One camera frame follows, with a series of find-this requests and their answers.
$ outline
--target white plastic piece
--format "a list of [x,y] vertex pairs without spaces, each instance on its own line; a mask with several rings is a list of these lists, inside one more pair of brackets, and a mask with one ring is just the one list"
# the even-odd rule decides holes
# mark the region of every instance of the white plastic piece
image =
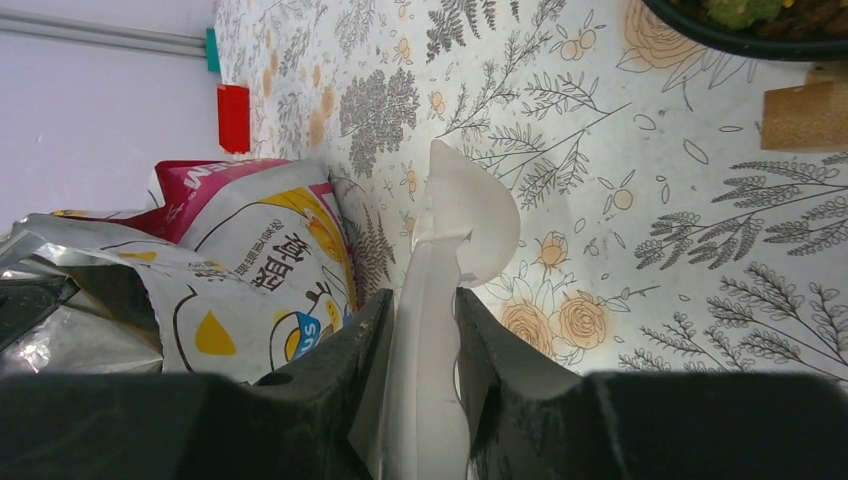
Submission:
[[463,287],[478,287],[497,277],[515,255],[521,219],[512,194],[441,140],[430,143],[424,208],[412,232],[413,249],[420,240],[465,236],[471,231],[471,241],[457,253]]
[[493,279],[518,247],[518,208],[509,191],[438,140],[424,201],[389,352],[383,480],[466,478],[470,434],[454,383],[456,288]]

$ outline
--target metal rail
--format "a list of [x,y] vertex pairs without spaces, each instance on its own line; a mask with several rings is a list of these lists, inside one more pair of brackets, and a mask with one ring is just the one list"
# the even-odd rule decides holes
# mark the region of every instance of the metal rail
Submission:
[[150,53],[206,58],[206,39],[0,8],[0,32]]

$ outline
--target white wall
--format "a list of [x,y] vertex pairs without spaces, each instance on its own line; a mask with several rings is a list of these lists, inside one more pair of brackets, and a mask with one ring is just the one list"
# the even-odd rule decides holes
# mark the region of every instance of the white wall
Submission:
[[202,37],[217,0],[0,0],[0,7],[42,15]]
[[156,162],[228,158],[219,81],[205,60],[0,33],[0,232],[30,212],[139,208]]

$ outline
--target floral tablecloth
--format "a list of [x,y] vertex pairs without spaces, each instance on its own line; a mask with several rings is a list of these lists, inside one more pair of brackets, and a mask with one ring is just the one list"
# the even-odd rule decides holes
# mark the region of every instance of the floral tablecloth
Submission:
[[848,154],[759,150],[803,68],[639,0],[223,0],[216,30],[250,155],[330,165],[361,298],[403,283],[441,138],[521,207],[477,294],[561,365],[848,379]]

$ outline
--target black plant pot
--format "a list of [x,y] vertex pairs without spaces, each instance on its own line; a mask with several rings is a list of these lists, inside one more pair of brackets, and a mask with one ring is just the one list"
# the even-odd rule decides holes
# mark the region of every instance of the black plant pot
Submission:
[[687,15],[670,0],[642,0],[663,22],[698,43],[742,57],[790,62],[848,59],[848,39],[776,40],[732,32]]

